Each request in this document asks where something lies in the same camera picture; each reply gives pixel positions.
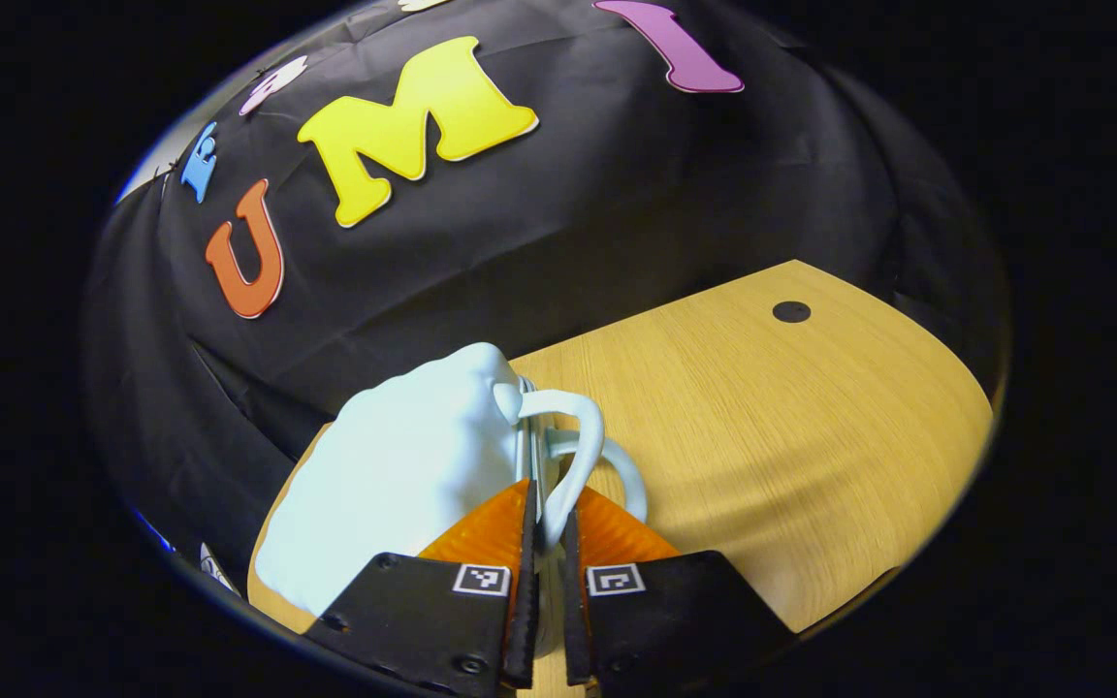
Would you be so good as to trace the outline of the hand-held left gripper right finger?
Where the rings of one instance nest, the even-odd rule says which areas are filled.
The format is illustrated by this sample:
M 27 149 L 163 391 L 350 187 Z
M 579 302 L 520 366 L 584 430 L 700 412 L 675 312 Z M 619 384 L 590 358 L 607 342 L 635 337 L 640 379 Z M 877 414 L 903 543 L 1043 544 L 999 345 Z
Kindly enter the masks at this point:
M 725 555 L 680 553 L 607 495 L 577 495 L 562 544 L 571 685 L 714 689 L 798 644 Z

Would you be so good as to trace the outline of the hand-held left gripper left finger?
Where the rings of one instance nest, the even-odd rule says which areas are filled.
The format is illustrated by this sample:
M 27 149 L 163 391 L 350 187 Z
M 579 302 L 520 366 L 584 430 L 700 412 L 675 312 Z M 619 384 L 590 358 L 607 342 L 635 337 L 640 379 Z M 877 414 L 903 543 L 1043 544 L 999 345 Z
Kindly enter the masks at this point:
M 515 694 L 540 627 L 537 485 L 524 478 L 418 556 L 382 552 L 305 631 L 403 694 Z

